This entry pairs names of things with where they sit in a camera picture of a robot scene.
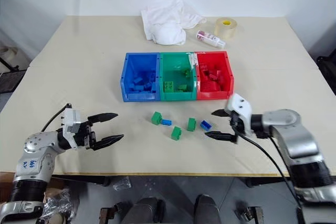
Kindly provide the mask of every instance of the plastic storage bin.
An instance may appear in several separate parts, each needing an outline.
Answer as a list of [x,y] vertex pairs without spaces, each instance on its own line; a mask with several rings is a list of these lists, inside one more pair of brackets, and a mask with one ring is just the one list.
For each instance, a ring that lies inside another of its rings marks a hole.
[[188,52],[160,53],[160,96],[162,101],[196,100],[196,70]]
[[160,101],[160,54],[127,53],[120,80],[124,102]]
[[234,77],[226,51],[196,54],[197,99],[228,99],[233,93]]

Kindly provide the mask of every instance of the plastic bag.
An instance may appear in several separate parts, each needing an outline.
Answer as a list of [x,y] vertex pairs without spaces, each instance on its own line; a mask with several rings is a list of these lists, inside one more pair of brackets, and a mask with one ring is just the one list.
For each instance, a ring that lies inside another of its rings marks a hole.
[[76,208],[71,202],[69,188],[65,188],[59,194],[47,199],[40,219],[47,222],[56,213],[63,214],[68,221],[67,223],[75,217]]
[[128,176],[123,177],[121,180],[114,183],[114,185],[113,185],[113,189],[116,190],[116,191],[129,189],[131,187],[132,187],[132,185],[131,185],[131,182],[130,182],[130,178]]

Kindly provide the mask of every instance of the red bin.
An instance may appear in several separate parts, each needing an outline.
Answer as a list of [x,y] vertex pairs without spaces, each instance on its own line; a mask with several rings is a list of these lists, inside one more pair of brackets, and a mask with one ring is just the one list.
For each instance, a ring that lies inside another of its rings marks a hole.
[[196,52],[197,100],[228,99],[234,77],[226,51]]

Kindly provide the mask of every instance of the green bin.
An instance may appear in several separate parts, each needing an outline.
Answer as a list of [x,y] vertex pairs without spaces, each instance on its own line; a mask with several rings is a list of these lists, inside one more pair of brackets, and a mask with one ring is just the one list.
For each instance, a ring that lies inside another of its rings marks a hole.
[[160,53],[161,101],[196,100],[196,69],[190,65],[190,54],[193,52]]

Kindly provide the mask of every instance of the blue bin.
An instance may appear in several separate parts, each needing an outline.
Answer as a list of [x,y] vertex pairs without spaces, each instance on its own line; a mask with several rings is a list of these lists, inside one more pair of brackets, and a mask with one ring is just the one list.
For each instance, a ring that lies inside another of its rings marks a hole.
[[120,86],[124,102],[160,101],[160,54],[126,54]]

